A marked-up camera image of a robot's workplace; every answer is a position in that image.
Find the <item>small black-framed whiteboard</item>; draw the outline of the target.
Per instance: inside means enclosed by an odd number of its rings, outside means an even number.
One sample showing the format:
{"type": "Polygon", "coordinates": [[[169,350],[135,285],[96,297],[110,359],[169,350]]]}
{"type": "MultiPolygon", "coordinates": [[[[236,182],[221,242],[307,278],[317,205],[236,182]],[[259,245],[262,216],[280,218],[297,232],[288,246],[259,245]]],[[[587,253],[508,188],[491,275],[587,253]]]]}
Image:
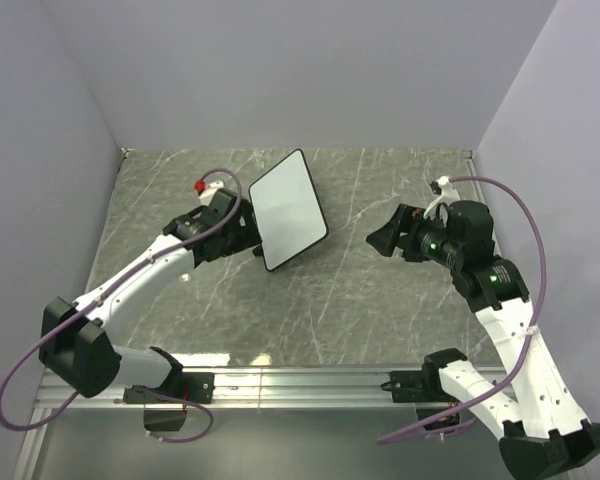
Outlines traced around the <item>small black-framed whiteboard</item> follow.
{"type": "Polygon", "coordinates": [[[265,269],[273,272],[325,240],[324,209],[304,152],[295,149],[261,175],[249,198],[265,269]]]}

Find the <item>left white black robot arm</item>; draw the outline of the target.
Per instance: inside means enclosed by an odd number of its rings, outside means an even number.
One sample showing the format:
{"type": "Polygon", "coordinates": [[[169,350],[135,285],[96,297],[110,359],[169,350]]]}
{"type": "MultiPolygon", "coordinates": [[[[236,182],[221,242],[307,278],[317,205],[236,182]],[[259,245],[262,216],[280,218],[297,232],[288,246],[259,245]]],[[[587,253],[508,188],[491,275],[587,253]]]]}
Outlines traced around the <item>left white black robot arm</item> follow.
{"type": "Polygon", "coordinates": [[[201,206],[172,219],[139,257],[101,286],[72,302],[54,299],[43,313],[40,362],[85,398],[112,385],[147,388],[160,402],[186,398],[183,366],[171,354],[117,341],[123,327],[178,277],[260,244],[248,202],[221,229],[203,237],[222,214],[218,207],[201,206]]]}

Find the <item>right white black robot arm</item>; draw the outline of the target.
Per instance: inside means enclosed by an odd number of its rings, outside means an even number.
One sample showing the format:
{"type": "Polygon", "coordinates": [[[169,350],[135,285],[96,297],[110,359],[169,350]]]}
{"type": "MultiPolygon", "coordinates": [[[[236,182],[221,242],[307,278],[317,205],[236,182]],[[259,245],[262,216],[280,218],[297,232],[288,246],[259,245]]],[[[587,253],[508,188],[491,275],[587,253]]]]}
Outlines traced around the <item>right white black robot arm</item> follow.
{"type": "Polygon", "coordinates": [[[516,479],[547,479],[582,467],[600,454],[600,423],[578,405],[537,327],[538,307],[518,268],[495,252],[494,221],[482,203],[461,200],[433,215],[400,205],[366,241],[380,255],[400,249],[407,262],[433,261],[449,269],[456,291],[491,339],[507,373],[494,385],[468,358],[447,349],[425,358],[421,386],[455,406],[378,439],[389,444],[415,428],[468,409],[498,441],[516,479]]]}

